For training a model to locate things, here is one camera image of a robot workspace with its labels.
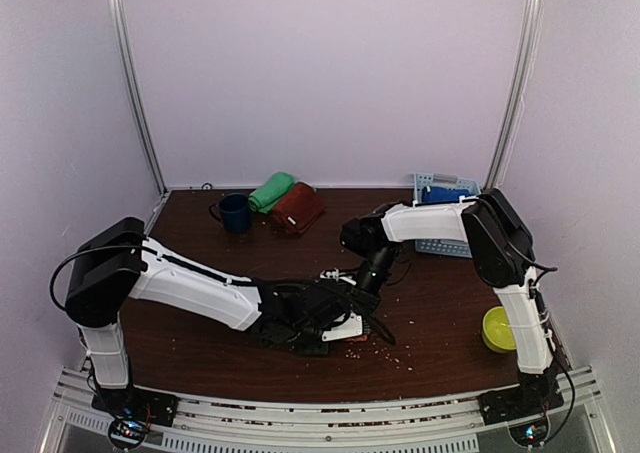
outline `green towel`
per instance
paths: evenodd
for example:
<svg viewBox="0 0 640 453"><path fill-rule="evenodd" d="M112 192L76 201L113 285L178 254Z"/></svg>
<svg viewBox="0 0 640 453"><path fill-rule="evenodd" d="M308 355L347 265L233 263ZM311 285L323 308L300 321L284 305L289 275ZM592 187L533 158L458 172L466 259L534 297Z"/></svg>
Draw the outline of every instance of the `green towel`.
<svg viewBox="0 0 640 453"><path fill-rule="evenodd" d="M249 195L251 211L269 213L271 208L282 198L296 183L289 173L279 171L269 178L264 185Z"/></svg>

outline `dark wooden table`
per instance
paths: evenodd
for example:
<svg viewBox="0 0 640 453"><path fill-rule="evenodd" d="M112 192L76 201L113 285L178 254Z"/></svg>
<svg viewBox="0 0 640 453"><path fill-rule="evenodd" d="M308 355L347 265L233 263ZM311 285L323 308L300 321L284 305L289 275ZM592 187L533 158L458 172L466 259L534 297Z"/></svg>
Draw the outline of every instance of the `dark wooden table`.
<svg viewBox="0 0 640 453"><path fill-rule="evenodd" d="M302 237L254 216L246 234L228 234L207 207L220 191L171 194L152 236L174 251L229 273L275 279L313 277L321 270L359 265L341 248L340 226L408 190L320 190L327 212ZM365 343L338 342L326 358L267 350L248 333L147 301L122 309L127 349L140 385L198 395L286 402L348 402L431 397L516 382L515 355L498 355L480 336L482 317L499 304L470 260L417 254L397 286L382 290L376 315L396 346L373 335ZM392 280L406 265L394 267Z"/></svg>

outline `mug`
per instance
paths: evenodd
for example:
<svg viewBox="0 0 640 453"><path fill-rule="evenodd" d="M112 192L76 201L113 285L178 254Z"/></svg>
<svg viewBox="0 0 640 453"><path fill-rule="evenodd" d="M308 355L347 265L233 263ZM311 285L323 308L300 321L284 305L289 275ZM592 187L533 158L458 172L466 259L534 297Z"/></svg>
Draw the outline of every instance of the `mug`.
<svg viewBox="0 0 640 453"><path fill-rule="evenodd" d="M209 206L209 214L222 223L230 233L244 233L251 228L251 210L249 198L242 193L231 193L217 204Z"/></svg>

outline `red towel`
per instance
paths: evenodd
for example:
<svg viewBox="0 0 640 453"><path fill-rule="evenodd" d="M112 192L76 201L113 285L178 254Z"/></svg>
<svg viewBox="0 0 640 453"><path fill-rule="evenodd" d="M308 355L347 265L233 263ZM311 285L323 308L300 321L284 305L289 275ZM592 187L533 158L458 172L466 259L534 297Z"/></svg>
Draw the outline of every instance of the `red towel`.
<svg viewBox="0 0 640 453"><path fill-rule="evenodd" d="M320 197L306 183L297 183L271 209L273 221L284 226L287 233L301 235L325 210Z"/></svg>

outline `blue plastic basket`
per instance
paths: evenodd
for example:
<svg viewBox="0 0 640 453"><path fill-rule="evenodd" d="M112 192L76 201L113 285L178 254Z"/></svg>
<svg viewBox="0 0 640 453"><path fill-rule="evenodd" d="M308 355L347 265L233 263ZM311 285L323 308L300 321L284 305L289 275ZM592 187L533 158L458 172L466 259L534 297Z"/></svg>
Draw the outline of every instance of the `blue plastic basket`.
<svg viewBox="0 0 640 453"><path fill-rule="evenodd" d="M450 190L469 190L472 195L480 194L480 187L475 180L458 178L457 176L440 175L438 173L416 173L413 175L413 199L422 201L422 189L425 186L440 186ZM469 245L456 240L416 240L416 251L434 255L457 256L471 258Z"/></svg>

